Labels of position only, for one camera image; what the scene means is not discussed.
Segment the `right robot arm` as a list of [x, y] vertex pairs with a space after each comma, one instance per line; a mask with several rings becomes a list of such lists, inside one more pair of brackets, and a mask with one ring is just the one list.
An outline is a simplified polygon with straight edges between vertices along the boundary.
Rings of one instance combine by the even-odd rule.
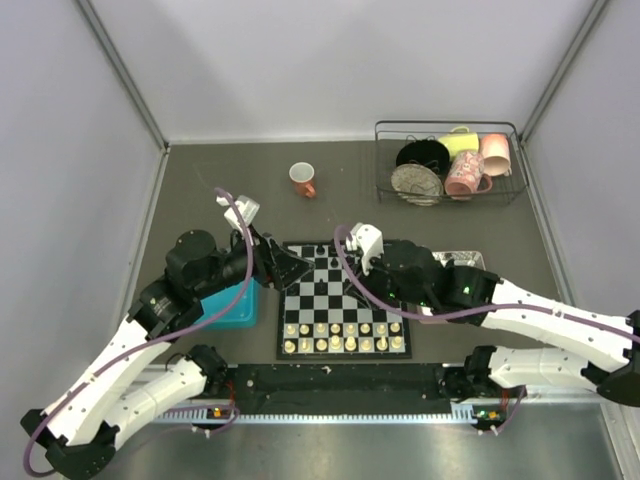
[[[408, 358], [412, 354], [410, 302], [396, 287], [382, 286], [387, 309], [351, 285], [331, 242], [289, 242], [287, 248], [315, 269], [280, 296], [276, 355], [280, 359]], [[633, 405], [639, 399], [639, 330], [630, 317], [589, 313], [528, 292], [494, 277], [461, 284], [497, 310], [461, 323], [509, 331], [543, 343], [541, 349], [499, 347], [467, 370], [469, 388], [487, 396], [500, 386], [559, 385], [601, 391]]]

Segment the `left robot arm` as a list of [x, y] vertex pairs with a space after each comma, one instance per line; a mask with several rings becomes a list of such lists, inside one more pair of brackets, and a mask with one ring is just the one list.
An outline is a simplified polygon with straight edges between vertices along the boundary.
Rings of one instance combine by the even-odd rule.
[[139, 374], [179, 338], [205, 325], [202, 302], [256, 280], [283, 290], [311, 265], [254, 228], [234, 231], [229, 249], [204, 230], [181, 235], [166, 255], [163, 274], [145, 287], [116, 333], [83, 375], [58, 400], [31, 409], [20, 424], [27, 445], [39, 445], [54, 473], [92, 479], [131, 436], [179, 403], [216, 396], [226, 387], [227, 364], [214, 347], [196, 345], [145, 386]]

